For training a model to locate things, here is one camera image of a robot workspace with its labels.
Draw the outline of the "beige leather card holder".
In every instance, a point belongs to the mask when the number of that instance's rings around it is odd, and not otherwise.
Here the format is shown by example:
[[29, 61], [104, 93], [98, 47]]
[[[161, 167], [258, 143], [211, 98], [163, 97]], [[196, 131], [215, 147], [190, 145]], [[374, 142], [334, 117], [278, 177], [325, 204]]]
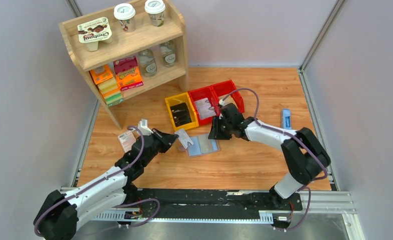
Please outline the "beige leather card holder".
[[220, 151], [218, 142], [214, 139], [208, 139], [208, 133], [197, 136], [190, 136], [194, 145], [185, 150], [189, 157], [198, 157]]

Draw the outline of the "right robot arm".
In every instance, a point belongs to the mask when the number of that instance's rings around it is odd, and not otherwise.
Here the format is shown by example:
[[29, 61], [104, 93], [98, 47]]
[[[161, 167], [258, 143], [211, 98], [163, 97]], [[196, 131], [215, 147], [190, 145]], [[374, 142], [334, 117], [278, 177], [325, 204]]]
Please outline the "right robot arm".
[[208, 137], [211, 140], [236, 137], [262, 143], [283, 153], [288, 172], [270, 189], [269, 196], [270, 204], [278, 210], [289, 204], [291, 195], [319, 179], [320, 173], [326, 174], [331, 163], [328, 153], [309, 128], [292, 130], [268, 125], [255, 117], [244, 117], [233, 103], [222, 106], [220, 114], [213, 117]]

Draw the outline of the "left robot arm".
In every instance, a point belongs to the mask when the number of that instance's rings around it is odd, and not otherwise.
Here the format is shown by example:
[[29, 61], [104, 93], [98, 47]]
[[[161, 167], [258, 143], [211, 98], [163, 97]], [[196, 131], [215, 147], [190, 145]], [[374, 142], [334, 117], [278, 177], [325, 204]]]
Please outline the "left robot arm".
[[155, 128], [139, 136], [111, 168], [76, 189], [49, 193], [36, 215], [33, 225], [37, 236], [46, 240], [70, 240], [85, 223], [96, 215], [116, 206], [139, 204], [138, 189], [133, 184], [145, 167], [159, 153], [166, 153], [177, 134]]

